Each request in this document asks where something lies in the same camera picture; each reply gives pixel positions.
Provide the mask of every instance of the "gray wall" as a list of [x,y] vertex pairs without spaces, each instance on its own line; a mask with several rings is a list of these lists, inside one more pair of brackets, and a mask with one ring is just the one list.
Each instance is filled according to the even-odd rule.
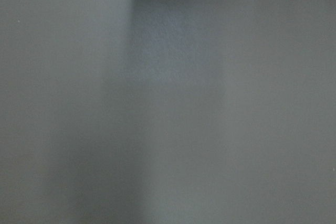
[[336,0],[1,0],[0,223],[336,222]]

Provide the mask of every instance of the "gray background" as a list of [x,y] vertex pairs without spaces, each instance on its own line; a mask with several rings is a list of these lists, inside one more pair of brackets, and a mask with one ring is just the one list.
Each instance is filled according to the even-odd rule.
[[0,223],[336,222],[336,0],[0,6]]

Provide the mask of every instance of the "gray surface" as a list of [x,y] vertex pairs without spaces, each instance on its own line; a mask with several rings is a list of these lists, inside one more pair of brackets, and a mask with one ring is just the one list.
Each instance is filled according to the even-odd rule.
[[0,223],[336,222],[335,0],[1,0]]

